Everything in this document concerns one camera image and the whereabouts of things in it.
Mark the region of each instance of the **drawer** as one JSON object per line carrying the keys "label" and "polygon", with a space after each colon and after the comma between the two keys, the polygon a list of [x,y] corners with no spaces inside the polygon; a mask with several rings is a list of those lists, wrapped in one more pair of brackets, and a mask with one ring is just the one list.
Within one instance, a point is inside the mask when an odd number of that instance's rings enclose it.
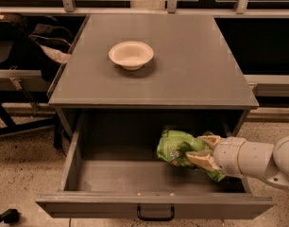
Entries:
{"label": "drawer", "polygon": [[98,111],[80,115],[59,192],[36,202],[52,218],[255,218],[273,206],[247,181],[220,183],[156,157],[165,126],[224,134],[219,112]]}

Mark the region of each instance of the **white bowl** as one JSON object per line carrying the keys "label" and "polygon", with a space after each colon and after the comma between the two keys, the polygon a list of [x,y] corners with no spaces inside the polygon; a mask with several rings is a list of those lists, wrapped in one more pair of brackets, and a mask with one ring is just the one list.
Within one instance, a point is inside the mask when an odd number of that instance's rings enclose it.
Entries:
{"label": "white bowl", "polygon": [[123,42],[109,52],[110,59],[127,70],[137,70],[152,60],[153,49],[141,42]]}

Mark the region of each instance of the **black chair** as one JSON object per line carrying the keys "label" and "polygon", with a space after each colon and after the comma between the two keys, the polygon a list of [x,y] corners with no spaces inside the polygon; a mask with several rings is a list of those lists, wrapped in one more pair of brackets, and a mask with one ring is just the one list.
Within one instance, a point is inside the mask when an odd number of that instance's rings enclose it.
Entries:
{"label": "black chair", "polygon": [[0,14],[0,118],[6,126],[0,135],[55,125],[54,147],[61,148],[60,120],[56,113],[48,119],[16,124],[3,103],[30,103],[36,112],[47,103],[49,81],[43,80],[39,60],[40,47],[29,39],[26,17]]}

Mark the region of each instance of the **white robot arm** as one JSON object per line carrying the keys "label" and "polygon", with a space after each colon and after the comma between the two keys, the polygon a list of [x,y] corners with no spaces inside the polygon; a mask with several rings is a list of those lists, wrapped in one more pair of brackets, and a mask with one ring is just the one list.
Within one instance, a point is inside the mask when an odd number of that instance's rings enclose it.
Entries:
{"label": "white robot arm", "polygon": [[289,136],[276,145],[229,137],[216,145],[213,159],[227,176],[253,177],[289,190]]}

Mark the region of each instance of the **floor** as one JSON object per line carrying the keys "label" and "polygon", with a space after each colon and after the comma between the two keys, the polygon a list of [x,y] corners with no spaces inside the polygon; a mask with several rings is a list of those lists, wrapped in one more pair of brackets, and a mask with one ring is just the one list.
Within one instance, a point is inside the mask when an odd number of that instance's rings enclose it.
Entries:
{"label": "floor", "polygon": [[[34,118],[15,118],[18,123]],[[249,141],[276,143],[289,135],[289,121],[285,123],[246,122],[239,136]],[[289,192],[275,189],[260,181],[248,179],[254,196],[272,197],[276,205],[253,220],[177,219],[170,222],[141,222],[138,219],[54,219],[36,203],[43,193],[54,193],[60,184],[65,156],[55,150],[53,128],[0,136],[0,214],[16,208],[20,220],[11,226],[25,227],[151,227],[151,226],[267,226],[289,227]],[[69,143],[63,139],[66,152]]]}

